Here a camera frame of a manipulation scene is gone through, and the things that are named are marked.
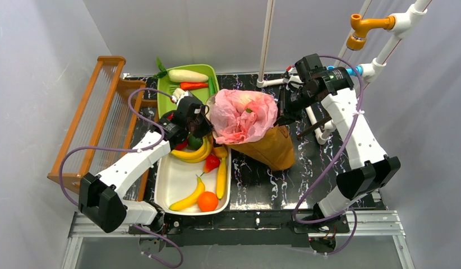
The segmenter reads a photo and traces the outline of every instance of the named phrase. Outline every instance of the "black marble surface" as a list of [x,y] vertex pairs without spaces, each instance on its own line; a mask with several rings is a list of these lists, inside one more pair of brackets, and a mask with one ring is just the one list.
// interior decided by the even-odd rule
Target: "black marble surface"
[[[266,75],[266,80],[281,78],[279,74]],[[156,81],[147,77],[133,78],[144,80],[148,87],[156,88]],[[259,89],[256,87],[257,75],[218,75],[220,89],[255,90],[278,96],[279,86]],[[155,93],[145,93],[146,99],[156,99]],[[322,107],[313,106],[317,119],[322,118]],[[140,113],[149,119],[154,119],[155,108],[142,108]],[[232,151],[232,178],[230,203],[227,210],[280,210],[293,209],[303,193],[316,180],[326,165],[336,154],[342,144],[337,132],[334,132],[328,142],[320,146],[314,133],[298,141],[296,135],[310,126],[310,121],[304,112],[303,120],[287,126],[293,138],[296,163],[287,170],[271,171],[268,166],[240,153]],[[138,119],[132,140],[132,146],[142,139],[149,124]],[[149,174],[146,185],[145,199],[153,200],[157,166]],[[311,208],[323,199],[335,186],[336,175],[349,169],[346,153],[343,153],[336,165],[326,175],[325,179],[308,195],[306,203],[300,208]],[[137,181],[127,193],[126,199],[134,200],[138,194],[140,182]],[[355,208],[380,208],[382,203],[375,203],[371,195],[358,201]]]

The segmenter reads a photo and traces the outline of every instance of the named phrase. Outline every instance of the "orange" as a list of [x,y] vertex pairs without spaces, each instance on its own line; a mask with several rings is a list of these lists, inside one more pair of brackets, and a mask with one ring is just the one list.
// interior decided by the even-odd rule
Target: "orange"
[[203,192],[197,199],[197,206],[202,212],[214,211],[219,200],[213,192]]

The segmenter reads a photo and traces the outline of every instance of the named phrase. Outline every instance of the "pink plastic bag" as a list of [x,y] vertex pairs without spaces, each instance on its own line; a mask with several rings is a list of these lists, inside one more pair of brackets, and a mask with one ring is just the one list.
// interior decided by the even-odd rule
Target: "pink plastic bag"
[[262,139],[276,121],[277,107],[271,95],[258,91],[218,91],[210,120],[218,144],[242,144]]

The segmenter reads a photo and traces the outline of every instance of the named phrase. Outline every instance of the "carrot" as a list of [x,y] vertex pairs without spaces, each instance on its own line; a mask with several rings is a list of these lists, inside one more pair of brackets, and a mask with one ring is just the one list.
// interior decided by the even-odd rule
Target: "carrot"
[[202,82],[181,82],[180,88],[182,88],[185,91],[188,90],[196,90],[196,89],[201,89],[201,88],[207,88],[209,85],[207,83],[202,83]]

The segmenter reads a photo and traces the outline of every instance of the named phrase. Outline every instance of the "green tray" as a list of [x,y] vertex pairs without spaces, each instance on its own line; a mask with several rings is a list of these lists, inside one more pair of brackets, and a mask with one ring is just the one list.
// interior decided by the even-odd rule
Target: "green tray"
[[[219,91],[219,85],[217,84],[217,77],[215,75],[215,71],[214,71],[214,68],[212,68],[212,66],[209,66],[207,64],[190,64],[188,66],[173,67],[173,68],[168,69],[168,71],[173,70],[173,69],[185,69],[185,70],[190,70],[190,71],[198,72],[201,74],[205,74],[209,77],[210,80],[213,80],[215,91],[216,92]],[[169,80],[168,75],[158,79],[157,88],[160,91],[164,91],[168,94],[173,94],[174,90],[178,87],[179,87],[179,83],[172,82],[171,80]],[[205,104],[208,98],[210,97],[209,88],[191,90],[191,93],[193,94],[193,96],[201,100],[203,104]],[[162,117],[164,113],[176,109],[176,104],[173,104],[168,97],[162,94],[158,94],[157,99],[158,99],[158,116],[160,118]]]

